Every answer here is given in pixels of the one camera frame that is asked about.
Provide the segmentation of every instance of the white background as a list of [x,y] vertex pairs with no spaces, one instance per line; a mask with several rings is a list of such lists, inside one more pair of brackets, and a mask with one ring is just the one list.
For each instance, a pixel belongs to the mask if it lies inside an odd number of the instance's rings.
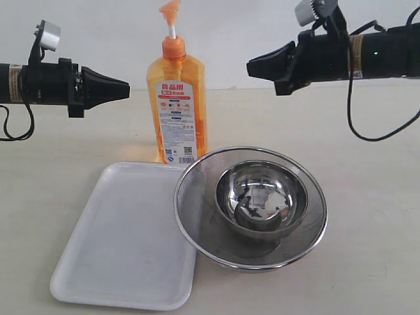
[[[167,34],[159,13],[164,3],[166,0],[3,0],[0,62],[26,64],[35,26],[45,19],[62,28],[57,52],[49,52],[45,61],[72,58],[80,65],[128,81],[132,89],[146,89],[147,68],[161,55],[161,42]],[[302,30],[295,19],[297,3],[184,0],[177,32],[185,39],[188,53],[205,63],[209,89],[270,88],[270,82],[248,77],[246,62],[297,39]],[[420,3],[341,0],[339,4],[352,31],[373,19],[386,28],[403,25]],[[390,82],[417,84],[401,79],[361,84]]]

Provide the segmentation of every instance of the bottle cap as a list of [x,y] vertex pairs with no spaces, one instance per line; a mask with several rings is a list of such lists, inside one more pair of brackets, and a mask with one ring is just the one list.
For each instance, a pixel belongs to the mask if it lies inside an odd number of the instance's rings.
[[177,19],[180,0],[172,0],[159,9],[166,19],[169,35],[162,43],[163,57],[165,59],[179,59],[186,55],[185,42],[175,33],[175,20]]

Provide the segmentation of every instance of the dish soap bottle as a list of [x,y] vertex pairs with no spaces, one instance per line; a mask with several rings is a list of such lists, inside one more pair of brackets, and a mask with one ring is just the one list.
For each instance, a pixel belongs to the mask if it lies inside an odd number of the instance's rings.
[[175,33],[180,0],[160,8],[169,27],[163,56],[150,65],[147,84],[161,160],[190,164],[207,153],[204,64],[186,54]]

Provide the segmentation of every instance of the stainless steel bowl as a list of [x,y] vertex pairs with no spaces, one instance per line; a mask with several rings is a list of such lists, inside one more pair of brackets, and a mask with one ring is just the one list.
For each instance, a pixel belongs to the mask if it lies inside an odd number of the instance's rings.
[[307,206],[302,182],[269,161],[244,161],[216,186],[216,204],[231,229],[246,238],[276,241],[301,223]]
[[327,226],[326,201],[314,177],[263,148],[223,148],[199,158],[182,174],[174,208],[180,231],[199,252],[243,272],[300,259]]

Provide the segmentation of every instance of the white plastic tray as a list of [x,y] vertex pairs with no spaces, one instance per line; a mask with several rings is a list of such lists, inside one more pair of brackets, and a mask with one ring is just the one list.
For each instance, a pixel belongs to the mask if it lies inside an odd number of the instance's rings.
[[173,213],[183,170],[157,163],[105,169],[52,276],[52,295],[87,305],[182,306],[196,263]]

